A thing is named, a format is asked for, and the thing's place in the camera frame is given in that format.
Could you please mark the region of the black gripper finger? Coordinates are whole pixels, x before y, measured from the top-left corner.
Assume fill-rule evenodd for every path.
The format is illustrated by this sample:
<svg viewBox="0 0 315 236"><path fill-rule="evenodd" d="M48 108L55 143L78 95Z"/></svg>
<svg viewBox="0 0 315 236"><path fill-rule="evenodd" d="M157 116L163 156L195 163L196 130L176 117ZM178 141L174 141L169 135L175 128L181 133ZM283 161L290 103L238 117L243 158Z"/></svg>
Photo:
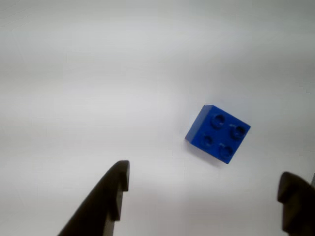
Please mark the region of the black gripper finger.
<svg viewBox="0 0 315 236"><path fill-rule="evenodd" d="M63 227L61 236L112 236L129 187L129 161L116 162Z"/></svg>
<svg viewBox="0 0 315 236"><path fill-rule="evenodd" d="M281 175L277 200L283 205L282 230L289 236L315 234L315 188L290 172Z"/></svg>

